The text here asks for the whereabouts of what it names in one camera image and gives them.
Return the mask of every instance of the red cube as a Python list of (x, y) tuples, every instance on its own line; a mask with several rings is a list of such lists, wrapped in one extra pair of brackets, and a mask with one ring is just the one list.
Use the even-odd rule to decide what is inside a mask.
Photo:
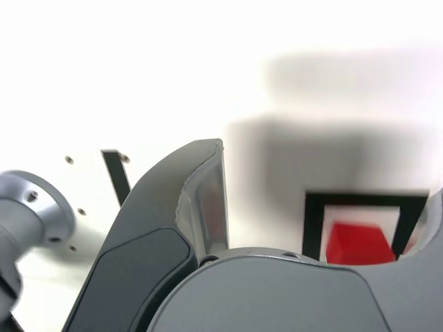
[(395, 260), (380, 227), (336, 222), (326, 249), (327, 262), (372, 265)]

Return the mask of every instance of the screw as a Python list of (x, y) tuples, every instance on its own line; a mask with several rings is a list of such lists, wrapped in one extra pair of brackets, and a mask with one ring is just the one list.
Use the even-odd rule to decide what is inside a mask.
[(68, 164), (72, 165), (74, 163), (74, 160), (70, 156), (65, 156), (64, 159)]
[(26, 197), (26, 201), (29, 203), (35, 202), (38, 198), (39, 194), (36, 192), (30, 192), (28, 196)]
[(131, 162), (131, 159), (129, 159), (129, 157), (125, 154), (120, 154), (120, 160), (123, 161), (125, 164), (129, 164)]

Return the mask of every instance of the gray gripper base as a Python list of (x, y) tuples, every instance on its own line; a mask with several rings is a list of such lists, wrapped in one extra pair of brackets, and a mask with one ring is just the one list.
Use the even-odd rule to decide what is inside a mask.
[(234, 257), (198, 270), (162, 303), (148, 332), (386, 332), (369, 286), (351, 270)]

